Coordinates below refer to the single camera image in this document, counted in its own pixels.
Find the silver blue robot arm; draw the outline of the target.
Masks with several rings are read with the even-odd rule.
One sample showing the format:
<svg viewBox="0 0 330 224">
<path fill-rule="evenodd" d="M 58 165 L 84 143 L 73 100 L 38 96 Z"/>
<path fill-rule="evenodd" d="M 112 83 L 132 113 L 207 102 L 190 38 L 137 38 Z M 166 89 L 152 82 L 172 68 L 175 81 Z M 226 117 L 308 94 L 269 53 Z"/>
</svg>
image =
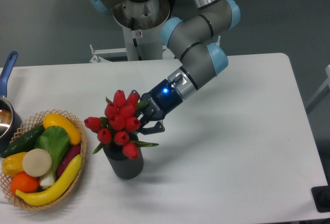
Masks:
<svg viewBox="0 0 330 224">
<path fill-rule="evenodd" d="M 197 16 L 182 21 L 170 16 L 168 0 L 89 0 L 100 12 L 111 11 L 122 27 L 129 61 L 162 58 L 168 48 L 181 67 L 142 95 L 139 132 L 164 131 L 162 120 L 191 94 L 198 91 L 228 66 L 225 52 L 212 38 L 240 21 L 233 0 L 194 0 Z"/>
</svg>

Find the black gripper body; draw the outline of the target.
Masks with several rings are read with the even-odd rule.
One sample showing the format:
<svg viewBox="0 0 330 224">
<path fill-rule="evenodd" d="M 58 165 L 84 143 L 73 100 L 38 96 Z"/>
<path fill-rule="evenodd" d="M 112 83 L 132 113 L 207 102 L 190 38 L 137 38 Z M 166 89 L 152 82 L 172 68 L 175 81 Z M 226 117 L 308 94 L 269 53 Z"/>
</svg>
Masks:
<svg viewBox="0 0 330 224">
<path fill-rule="evenodd" d="M 183 102 L 181 96 L 171 87 L 167 79 L 164 79 L 149 92 L 144 93 L 141 100 L 148 100 L 148 105 L 142 109 L 141 124 L 164 119 L 169 112 Z"/>
</svg>

